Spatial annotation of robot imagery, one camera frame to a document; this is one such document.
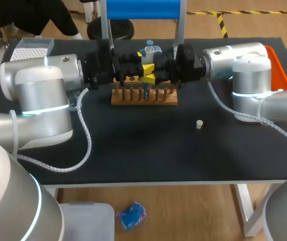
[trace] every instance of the wooden test tube rack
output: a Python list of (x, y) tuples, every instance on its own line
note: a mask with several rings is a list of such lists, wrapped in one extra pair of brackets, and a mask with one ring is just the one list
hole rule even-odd
[(178, 105), (177, 90), (170, 83), (170, 88), (149, 88), (145, 99), (143, 98), (142, 87), (133, 88), (124, 86), (121, 88), (118, 82), (115, 82), (114, 85), (111, 105)]

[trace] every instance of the black stool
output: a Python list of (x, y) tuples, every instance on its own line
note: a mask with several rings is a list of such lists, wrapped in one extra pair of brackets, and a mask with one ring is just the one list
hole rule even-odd
[[(98, 0), (79, 0), (82, 3), (96, 2)], [(133, 23), (130, 20), (110, 20), (113, 39), (132, 39), (134, 35)], [(87, 26), (89, 39), (101, 39), (101, 18), (93, 19)]]

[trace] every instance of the chair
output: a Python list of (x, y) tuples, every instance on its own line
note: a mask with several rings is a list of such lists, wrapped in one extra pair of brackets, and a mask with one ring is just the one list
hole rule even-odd
[(173, 55), (183, 44), (186, 0), (101, 0), (103, 39), (113, 48), (112, 20), (122, 19), (176, 19)]

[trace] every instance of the white table leg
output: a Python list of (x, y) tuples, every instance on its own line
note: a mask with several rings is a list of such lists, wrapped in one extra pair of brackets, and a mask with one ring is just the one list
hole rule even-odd
[(269, 184), (262, 201), (259, 203), (256, 209), (253, 210), (247, 184), (235, 184), (238, 204), (244, 224), (243, 230), (246, 237), (256, 236), (263, 227), (262, 211), (265, 201), (280, 185), (281, 184)]
[(101, 17), (101, 5), (100, 1), (96, 1), (93, 3), (94, 6), (94, 13), (96, 14), (96, 17)]
[(90, 23), (93, 20), (93, 3), (84, 3), (84, 11), (86, 22)]

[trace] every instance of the yellow and black tape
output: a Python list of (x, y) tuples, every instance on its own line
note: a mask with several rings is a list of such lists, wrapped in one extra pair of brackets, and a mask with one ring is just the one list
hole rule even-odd
[(187, 15), (213, 15), (217, 14), (287, 14), (287, 11), (200, 11), (200, 12), (186, 12)]
[(223, 38), (228, 38), (227, 30), (224, 25), (224, 14), (287, 14), (287, 11), (200, 11), (186, 12), (187, 15), (211, 15), (217, 17)]
[(220, 29), (222, 31), (223, 38), (228, 38), (227, 30), (226, 30), (226, 27), (224, 25), (223, 15), (217, 14), (217, 18), (218, 18), (218, 23), (219, 23)]

